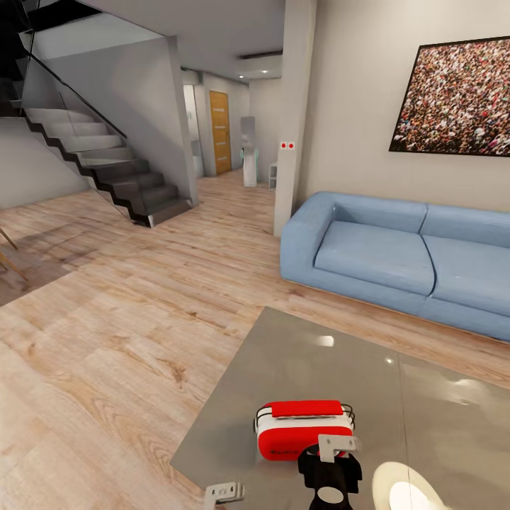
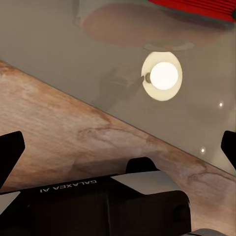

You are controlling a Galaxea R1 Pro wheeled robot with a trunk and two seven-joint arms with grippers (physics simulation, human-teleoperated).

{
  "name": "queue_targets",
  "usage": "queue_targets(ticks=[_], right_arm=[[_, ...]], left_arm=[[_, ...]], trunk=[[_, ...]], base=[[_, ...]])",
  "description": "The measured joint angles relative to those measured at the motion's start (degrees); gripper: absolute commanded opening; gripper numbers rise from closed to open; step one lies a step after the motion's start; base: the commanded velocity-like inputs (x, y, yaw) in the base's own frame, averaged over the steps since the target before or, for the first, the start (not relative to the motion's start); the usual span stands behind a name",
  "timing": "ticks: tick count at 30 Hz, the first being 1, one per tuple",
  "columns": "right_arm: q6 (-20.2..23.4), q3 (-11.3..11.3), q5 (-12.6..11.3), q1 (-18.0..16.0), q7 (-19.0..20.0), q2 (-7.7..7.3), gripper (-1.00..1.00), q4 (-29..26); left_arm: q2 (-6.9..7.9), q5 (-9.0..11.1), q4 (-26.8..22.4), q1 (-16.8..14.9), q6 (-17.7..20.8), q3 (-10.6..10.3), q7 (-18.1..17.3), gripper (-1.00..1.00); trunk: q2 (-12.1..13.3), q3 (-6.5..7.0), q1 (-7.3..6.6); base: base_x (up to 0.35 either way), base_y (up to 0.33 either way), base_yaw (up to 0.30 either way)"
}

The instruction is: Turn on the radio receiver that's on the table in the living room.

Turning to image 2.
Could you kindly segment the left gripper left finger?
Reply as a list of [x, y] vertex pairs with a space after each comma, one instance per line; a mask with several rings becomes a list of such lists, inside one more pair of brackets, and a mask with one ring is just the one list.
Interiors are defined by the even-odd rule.
[[25, 150], [21, 131], [0, 136], [0, 189]]

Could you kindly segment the radio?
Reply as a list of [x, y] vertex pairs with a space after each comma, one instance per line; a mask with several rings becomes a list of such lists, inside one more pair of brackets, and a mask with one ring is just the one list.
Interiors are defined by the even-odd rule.
[[236, 0], [148, 0], [156, 5], [236, 23]]

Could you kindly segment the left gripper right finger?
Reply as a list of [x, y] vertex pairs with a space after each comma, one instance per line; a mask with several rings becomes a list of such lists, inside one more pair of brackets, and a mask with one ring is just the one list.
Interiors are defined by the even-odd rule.
[[221, 149], [232, 163], [236, 169], [236, 133], [231, 131], [225, 131], [222, 142]]

